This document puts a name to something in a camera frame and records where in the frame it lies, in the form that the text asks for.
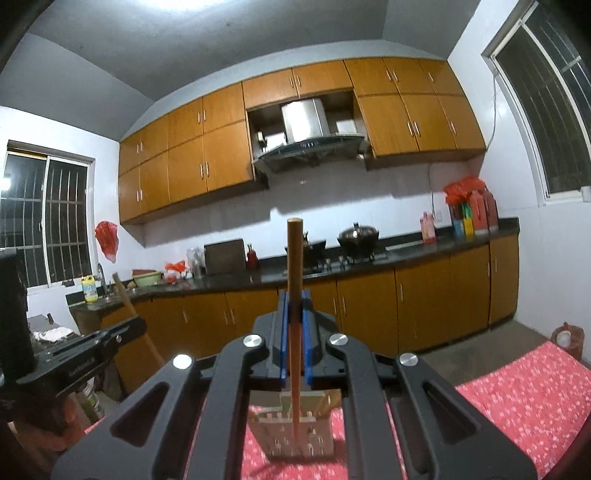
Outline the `wooden chopstick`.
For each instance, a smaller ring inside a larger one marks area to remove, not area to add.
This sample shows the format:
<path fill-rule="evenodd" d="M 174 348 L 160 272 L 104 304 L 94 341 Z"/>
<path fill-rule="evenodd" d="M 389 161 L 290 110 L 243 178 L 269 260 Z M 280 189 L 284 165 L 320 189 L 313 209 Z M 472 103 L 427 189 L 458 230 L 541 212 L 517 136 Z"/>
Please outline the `wooden chopstick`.
<path fill-rule="evenodd" d="M 301 416 L 301 289 L 303 289 L 303 221 L 287 220 L 288 360 L 294 441 Z"/>
<path fill-rule="evenodd" d="M 127 310 L 130 312 L 132 317 L 137 317 L 137 312 L 126 293 L 126 290 L 125 290 L 117 272 L 112 274 L 112 279 L 113 279 L 117 293 L 118 293 L 123 305 L 127 308 Z M 158 352 L 156 346 L 154 345 L 153 341 L 151 340 L 150 336 L 147 333 L 144 333 L 144 342 L 145 342 L 148 350 L 152 354 L 158 367 L 159 368 L 163 367 L 165 364 L 165 361 L 164 361 L 163 357 L 160 355 L 160 353 Z"/>

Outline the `lower wooden kitchen cabinets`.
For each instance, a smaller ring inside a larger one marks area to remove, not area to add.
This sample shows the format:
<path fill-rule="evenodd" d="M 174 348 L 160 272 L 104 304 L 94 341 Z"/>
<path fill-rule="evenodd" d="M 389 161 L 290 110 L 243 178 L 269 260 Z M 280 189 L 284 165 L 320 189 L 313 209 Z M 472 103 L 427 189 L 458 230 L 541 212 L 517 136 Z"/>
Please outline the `lower wooden kitchen cabinets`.
<path fill-rule="evenodd" d="M 124 392 L 145 382 L 178 353 L 213 355 L 276 310 L 287 287 L 284 263 L 256 272 L 203 276 L 143 288 L 131 298 L 147 325 L 145 338 L 115 356 Z M 315 310 L 342 333 L 394 356 L 424 351 L 479 333 L 512 317 L 519 290 L 519 230 L 470 240 L 394 246 L 373 261 L 334 264 L 304 278 Z"/>

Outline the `wooden kitchen cabinets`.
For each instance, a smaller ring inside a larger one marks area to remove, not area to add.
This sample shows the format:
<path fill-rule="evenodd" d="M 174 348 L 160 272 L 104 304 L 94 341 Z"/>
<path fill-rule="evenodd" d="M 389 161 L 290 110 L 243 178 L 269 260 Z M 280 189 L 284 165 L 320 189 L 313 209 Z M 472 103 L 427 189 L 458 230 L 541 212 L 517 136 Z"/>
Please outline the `wooden kitchen cabinets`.
<path fill-rule="evenodd" d="M 287 287 L 284 263 L 256 272 L 203 276 L 143 288 L 131 298 L 147 325 L 145 338 L 115 356 L 124 392 L 145 382 L 178 353 L 213 355 L 276 310 Z M 424 351 L 479 333 L 512 317 L 519 290 L 519 230 L 470 240 L 394 246 L 373 261 L 334 264 L 304 278 L 315 310 L 342 333 L 394 356 Z"/>
<path fill-rule="evenodd" d="M 445 61 L 365 57 L 290 67 L 193 99 L 125 138 L 119 219 L 144 223 L 329 160 L 360 158 L 374 170 L 466 161 L 485 149 Z"/>

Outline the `upper wooden kitchen cabinets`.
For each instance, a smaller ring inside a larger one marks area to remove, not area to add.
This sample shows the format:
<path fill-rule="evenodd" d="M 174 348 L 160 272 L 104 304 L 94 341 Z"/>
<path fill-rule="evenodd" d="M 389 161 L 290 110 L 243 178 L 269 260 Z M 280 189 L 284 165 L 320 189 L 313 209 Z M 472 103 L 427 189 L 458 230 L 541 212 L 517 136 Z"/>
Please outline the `upper wooden kitchen cabinets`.
<path fill-rule="evenodd" d="M 144 223 L 329 160 L 360 158 L 374 170 L 466 161 L 485 149 L 445 61 L 365 57 L 290 67 L 193 99 L 125 138 L 119 219 Z"/>

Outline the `yellow detergent bottle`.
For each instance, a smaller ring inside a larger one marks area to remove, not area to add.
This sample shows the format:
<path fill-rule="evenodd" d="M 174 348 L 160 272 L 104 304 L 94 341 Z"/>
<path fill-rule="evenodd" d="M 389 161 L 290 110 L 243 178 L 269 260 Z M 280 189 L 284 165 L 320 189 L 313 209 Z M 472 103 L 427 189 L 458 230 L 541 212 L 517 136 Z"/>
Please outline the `yellow detergent bottle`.
<path fill-rule="evenodd" d="M 98 300 L 96 281 L 93 275 L 85 276 L 81 279 L 82 293 L 87 303 L 93 303 Z"/>

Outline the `green basin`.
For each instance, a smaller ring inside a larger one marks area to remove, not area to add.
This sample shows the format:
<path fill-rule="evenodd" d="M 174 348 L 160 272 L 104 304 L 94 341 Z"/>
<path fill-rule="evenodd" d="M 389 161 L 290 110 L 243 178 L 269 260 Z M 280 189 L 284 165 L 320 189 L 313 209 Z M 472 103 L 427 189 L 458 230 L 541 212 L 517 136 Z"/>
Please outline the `green basin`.
<path fill-rule="evenodd" d="M 133 276 L 133 282 L 137 288 L 151 287 L 158 285 L 162 280 L 160 271 L 149 271 Z"/>

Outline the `sink faucet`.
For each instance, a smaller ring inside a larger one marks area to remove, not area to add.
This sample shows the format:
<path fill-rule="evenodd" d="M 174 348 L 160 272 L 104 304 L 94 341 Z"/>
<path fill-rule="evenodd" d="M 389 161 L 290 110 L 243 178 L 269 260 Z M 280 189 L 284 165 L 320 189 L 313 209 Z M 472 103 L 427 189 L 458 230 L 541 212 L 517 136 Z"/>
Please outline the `sink faucet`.
<path fill-rule="evenodd" d="M 109 295 L 108 281 L 106 279 L 104 269 L 103 269 L 100 262 L 97 264 L 97 275 L 98 275 L 101 287 L 103 289 L 104 296 L 108 296 Z"/>

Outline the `orange red snack bag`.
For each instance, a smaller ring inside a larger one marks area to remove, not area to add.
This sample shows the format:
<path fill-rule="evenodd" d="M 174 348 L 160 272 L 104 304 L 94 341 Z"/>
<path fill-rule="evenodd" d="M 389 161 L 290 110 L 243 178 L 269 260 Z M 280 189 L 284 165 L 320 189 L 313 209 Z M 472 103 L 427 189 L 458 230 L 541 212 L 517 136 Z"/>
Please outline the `orange red snack bag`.
<path fill-rule="evenodd" d="M 187 274 L 190 272 L 185 260 L 180 260 L 176 263 L 166 263 L 163 271 L 163 278 L 171 284 L 177 281 L 185 280 Z"/>

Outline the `red floral tablecloth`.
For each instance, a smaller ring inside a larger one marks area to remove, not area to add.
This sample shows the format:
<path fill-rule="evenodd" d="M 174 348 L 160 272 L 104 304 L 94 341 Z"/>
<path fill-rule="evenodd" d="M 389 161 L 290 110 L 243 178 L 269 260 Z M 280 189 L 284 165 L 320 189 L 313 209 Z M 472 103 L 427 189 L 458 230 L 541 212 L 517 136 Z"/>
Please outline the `red floral tablecloth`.
<path fill-rule="evenodd" d="M 179 355 L 170 362 L 185 368 L 191 359 Z M 590 372 L 554 344 L 454 388 L 533 461 L 534 479 L 589 477 Z M 332 411 L 332 433 L 332 457 L 271 461 L 249 430 L 247 411 L 238 479 L 353 479 L 342 403 Z"/>

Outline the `beige perforated utensil holder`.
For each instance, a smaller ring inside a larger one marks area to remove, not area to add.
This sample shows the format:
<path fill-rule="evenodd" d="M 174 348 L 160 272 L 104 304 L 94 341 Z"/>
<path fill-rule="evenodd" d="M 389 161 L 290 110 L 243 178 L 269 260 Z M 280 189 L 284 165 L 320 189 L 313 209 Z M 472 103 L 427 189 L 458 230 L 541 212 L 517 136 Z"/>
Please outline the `beige perforated utensil holder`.
<path fill-rule="evenodd" d="M 341 407 L 339 390 L 310 390 L 300 394 L 300 419 L 294 424 L 290 392 L 277 393 L 276 406 L 250 406 L 249 430 L 266 458 L 325 459 L 335 455 L 332 411 Z"/>

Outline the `dark cutting board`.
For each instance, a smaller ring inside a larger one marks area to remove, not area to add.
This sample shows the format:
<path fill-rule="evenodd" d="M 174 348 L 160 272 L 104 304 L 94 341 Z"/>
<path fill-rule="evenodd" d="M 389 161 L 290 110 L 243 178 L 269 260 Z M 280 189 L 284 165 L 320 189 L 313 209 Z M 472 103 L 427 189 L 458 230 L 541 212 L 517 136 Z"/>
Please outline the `dark cutting board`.
<path fill-rule="evenodd" d="M 245 243 L 242 239 L 211 243 L 204 246 L 205 270 L 208 275 L 245 271 Z"/>

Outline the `left window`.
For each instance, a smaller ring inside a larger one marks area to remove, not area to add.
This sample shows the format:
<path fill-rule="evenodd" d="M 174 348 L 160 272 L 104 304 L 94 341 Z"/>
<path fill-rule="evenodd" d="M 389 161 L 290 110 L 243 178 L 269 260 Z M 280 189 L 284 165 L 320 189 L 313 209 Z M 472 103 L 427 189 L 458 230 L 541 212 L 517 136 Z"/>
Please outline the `left window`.
<path fill-rule="evenodd" d="M 9 151 L 1 174 L 1 246 L 22 253 L 26 285 L 70 286 L 92 273 L 89 165 Z"/>

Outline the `window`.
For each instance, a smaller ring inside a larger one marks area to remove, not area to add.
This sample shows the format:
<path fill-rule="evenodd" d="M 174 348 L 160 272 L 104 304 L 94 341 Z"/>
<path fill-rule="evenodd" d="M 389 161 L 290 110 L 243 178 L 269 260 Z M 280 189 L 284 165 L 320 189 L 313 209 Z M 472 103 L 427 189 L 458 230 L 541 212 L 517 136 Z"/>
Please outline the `window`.
<path fill-rule="evenodd" d="M 546 202 L 590 185 L 590 67 L 558 16 L 519 5 L 484 51 L 501 77 L 534 156 Z"/>
<path fill-rule="evenodd" d="M 92 273 L 89 165 L 9 151 L 1 174 L 1 246 L 22 253 L 26 285 L 70 286 Z"/>

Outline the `red sauce bottle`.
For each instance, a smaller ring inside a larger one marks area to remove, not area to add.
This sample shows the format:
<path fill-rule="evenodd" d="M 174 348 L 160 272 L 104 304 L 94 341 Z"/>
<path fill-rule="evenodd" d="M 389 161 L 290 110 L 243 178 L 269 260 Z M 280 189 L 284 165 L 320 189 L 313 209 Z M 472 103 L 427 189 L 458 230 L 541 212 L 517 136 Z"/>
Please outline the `red sauce bottle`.
<path fill-rule="evenodd" d="M 259 269 L 259 257 L 257 257 L 256 251 L 254 251 L 252 244 L 247 246 L 246 264 L 249 270 L 254 271 Z"/>

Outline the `lidded black wok right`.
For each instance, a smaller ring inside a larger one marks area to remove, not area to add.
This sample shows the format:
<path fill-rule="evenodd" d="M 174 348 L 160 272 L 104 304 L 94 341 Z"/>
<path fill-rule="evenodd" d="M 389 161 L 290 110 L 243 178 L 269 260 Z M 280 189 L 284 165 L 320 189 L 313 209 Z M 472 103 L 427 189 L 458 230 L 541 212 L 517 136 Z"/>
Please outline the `lidded black wok right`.
<path fill-rule="evenodd" d="M 349 259 L 370 259 L 374 255 L 379 237 L 380 232 L 375 227 L 355 223 L 339 233 L 338 242 Z"/>

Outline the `black wok left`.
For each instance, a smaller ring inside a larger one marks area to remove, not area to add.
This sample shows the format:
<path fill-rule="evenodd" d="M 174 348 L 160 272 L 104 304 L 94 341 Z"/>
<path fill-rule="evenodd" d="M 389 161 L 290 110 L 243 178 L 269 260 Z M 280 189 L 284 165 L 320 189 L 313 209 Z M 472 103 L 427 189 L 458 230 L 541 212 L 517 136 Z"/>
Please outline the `black wok left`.
<path fill-rule="evenodd" d="M 325 240 L 308 240 L 308 232 L 303 234 L 303 270 L 320 270 L 325 262 Z"/>

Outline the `red oil bottles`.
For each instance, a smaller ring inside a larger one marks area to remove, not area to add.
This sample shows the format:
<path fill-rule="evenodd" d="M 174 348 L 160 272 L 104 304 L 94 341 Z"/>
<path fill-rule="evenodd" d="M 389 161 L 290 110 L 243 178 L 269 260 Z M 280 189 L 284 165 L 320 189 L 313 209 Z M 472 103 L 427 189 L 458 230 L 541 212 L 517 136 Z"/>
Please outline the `red oil bottles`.
<path fill-rule="evenodd" d="M 483 236 L 499 230 L 497 203 L 488 189 L 448 195 L 446 203 L 457 238 Z"/>

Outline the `red bag on counter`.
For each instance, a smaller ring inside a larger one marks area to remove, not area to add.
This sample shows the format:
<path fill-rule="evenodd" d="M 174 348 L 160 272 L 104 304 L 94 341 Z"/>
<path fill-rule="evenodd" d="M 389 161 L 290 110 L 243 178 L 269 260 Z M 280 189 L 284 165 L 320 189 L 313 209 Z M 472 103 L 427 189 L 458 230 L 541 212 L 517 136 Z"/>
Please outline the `red bag on counter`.
<path fill-rule="evenodd" d="M 467 203 L 473 191 L 483 192 L 486 183 L 478 177 L 468 176 L 444 187 L 446 204 L 449 206 Z"/>

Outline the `steel range hood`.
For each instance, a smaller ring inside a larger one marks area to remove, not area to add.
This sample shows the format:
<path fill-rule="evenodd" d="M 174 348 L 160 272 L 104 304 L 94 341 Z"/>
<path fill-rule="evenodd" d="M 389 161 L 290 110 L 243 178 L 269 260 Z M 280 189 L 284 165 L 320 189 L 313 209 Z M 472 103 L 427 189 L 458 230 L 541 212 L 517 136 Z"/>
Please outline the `steel range hood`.
<path fill-rule="evenodd" d="M 247 113 L 253 167 L 279 175 L 370 153 L 365 123 L 351 91 L 283 102 Z"/>

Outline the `right window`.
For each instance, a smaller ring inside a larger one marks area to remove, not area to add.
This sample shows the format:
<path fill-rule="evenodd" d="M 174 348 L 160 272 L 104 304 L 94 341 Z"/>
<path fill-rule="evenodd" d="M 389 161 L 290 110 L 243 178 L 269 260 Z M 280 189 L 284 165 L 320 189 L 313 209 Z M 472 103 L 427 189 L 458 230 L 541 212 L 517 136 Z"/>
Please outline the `right window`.
<path fill-rule="evenodd" d="M 590 185 L 590 67 L 558 16 L 519 5 L 484 51 L 501 77 L 534 156 L 546 202 Z"/>

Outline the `red plastic bag on wall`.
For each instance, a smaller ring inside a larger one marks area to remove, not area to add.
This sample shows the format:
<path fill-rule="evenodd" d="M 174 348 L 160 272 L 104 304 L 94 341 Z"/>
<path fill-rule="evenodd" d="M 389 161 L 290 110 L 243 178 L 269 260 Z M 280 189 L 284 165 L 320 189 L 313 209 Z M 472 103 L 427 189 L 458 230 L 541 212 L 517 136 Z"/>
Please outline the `red plastic bag on wall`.
<path fill-rule="evenodd" d="M 117 225 L 109 221 L 100 221 L 94 233 L 104 257 L 109 262 L 115 263 L 119 247 Z"/>

